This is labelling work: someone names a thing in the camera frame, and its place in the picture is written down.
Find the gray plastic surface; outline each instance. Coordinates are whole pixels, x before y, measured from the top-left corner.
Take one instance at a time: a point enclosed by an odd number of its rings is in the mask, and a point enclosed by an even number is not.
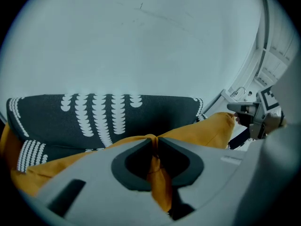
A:
[[[178,189],[183,202],[195,209],[203,206],[224,187],[245,156],[243,151],[217,149],[166,139],[197,154],[204,162],[204,170],[194,184]]]
[[[198,186],[196,185],[193,189],[193,191],[195,192],[195,200],[191,203],[193,203],[194,205],[199,205],[199,207],[195,208],[195,211],[193,213],[174,222],[173,225],[233,225],[235,222],[236,212],[238,210],[239,203],[253,177],[262,143],[263,140],[258,140],[251,143],[248,151],[245,152],[240,165],[236,167],[235,171],[230,175],[225,184],[222,185],[219,189],[215,190],[215,194],[213,194],[212,197],[209,198],[203,204],[199,203],[198,200],[200,200],[203,197],[206,197],[206,194],[208,193],[212,194],[213,191],[210,188],[207,188],[206,191],[200,191],[198,190]],[[236,154],[236,151],[233,150],[228,150],[227,153],[229,153],[230,155],[233,153],[233,155],[238,156]],[[204,172],[205,170],[211,173],[217,172],[217,167],[214,165],[213,167],[213,169],[210,167],[206,167],[205,164]],[[199,180],[195,183],[201,186],[203,182]],[[188,188],[179,190],[179,192],[184,202],[187,199],[192,198],[192,195],[190,195],[190,190],[188,190]]]
[[[111,172],[111,162],[120,153],[144,140],[87,155],[50,180],[38,194],[48,205],[72,180],[86,185],[66,213],[76,225],[164,225],[171,218],[159,207],[151,192],[126,189]]]
[[[273,131],[264,141],[257,169],[237,211],[235,225],[258,219],[292,180],[301,165],[301,127]]]

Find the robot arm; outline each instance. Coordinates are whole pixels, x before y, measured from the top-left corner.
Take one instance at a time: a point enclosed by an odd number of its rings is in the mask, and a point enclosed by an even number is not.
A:
[[[227,108],[236,112],[241,124],[250,129],[253,139],[263,139],[267,134],[286,125],[283,112],[281,117],[265,114],[260,99],[253,103],[229,103]]]

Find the yellow cloth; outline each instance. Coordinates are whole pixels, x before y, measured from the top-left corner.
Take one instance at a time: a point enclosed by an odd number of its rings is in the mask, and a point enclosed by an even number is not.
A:
[[[8,124],[5,125],[0,140],[0,155],[8,170],[16,169],[22,142],[13,134]]]
[[[159,137],[174,138],[196,145],[225,149],[230,140],[233,128],[233,114],[216,113],[204,121],[174,129]],[[151,134],[122,139],[106,148],[106,150],[145,138],[152,140],[154,154],[156,154],[158,137]],[[30,195],[35,195],[52,177],[87,154],[89,153],[80,153],[45,164],[31,166],[27,169],[26,174],[11,170],[11,178],[17,188]],[[171,178],[160,163],[160,159],[155,156],[152,158],[147,180],[151,183],[153,198],[161,206],[162,210],[168,212],[171,209],[172,203]]]

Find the black opening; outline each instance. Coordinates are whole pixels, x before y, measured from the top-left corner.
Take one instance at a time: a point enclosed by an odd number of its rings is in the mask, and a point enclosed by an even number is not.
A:
[[[111,164],[113,176],[129,190],[151,191],[146,181],[152,159],[152,142],[146,139],[140,144],[117,155]]]
[[[204,169],[203,160],[195,153],[159,138],[158,155],[172,178],[172,186],[188,186],[195,182]]]
[[[85,184],[86,182],[82,180],[73,179],[48,205],[48,208],[57,215],[64,217]]]

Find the sink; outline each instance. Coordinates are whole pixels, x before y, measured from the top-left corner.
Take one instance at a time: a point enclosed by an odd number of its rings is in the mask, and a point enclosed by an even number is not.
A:
[[[237,103],[237,101],[230,97],[230,93],[225,89],[222,90],[221,95],[229,102],[229,103]]]

